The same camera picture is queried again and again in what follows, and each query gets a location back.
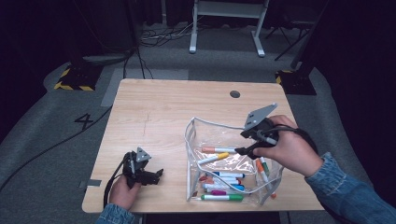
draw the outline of transparent zipper pouch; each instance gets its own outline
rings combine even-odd
[[[276,200],[283,166],[277,161],[237,154],[255,141],[244,128],[192,118],[185,132],[188,158],[187,201],[223,201],[263,205]]]

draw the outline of person's left hand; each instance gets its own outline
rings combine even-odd
[[[113,184],[108,201],[129,211],[141,186],[140,183],[134,183],[134,187],[129,189],[125,175],[121,175]]]

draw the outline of person's arm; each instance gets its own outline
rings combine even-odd
[[[113,184],[110,191],[109,204],[106,205],[96,224],[130,224],[134,222],[134,215],[129,212],[137,192],[141,187],[140,183],[135,183],[132,189],[129,189],[126,177],[121,175],[119,179]]]
[[[274,124],[298,128],[286,116],[270,118]],[[318,199],[337,215],[356,223],[396,223],[396,209],[384,202],[367,184],[346,175],[330,153],[322,158],[305,140],[293,132],[279,132],[274,147],[259,147],[257,156],[278,161],[305,176]]]

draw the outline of purple marker cap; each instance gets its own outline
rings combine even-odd
[[[227,192],[224,190],[213,189],[211,191],[212,195],[226,195]]]

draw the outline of wooden table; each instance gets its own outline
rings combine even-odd
[[[239,91],[233,98],[230,91]],[[136,213],[322,210],[304,177],[285,169],[275,200],[263,206],[248,203],[186,202],[187,153],[184,132],[193,117],[243,127],[248,113],[273,102],[270,115],[294,120],[278,84],[185,80],[124,79],[120,83],[82,208],[103,210],[106,182],[126,152],[142,147],[152,157],[147,171],[164,169],[159,185],[144,186],[132,211]]]

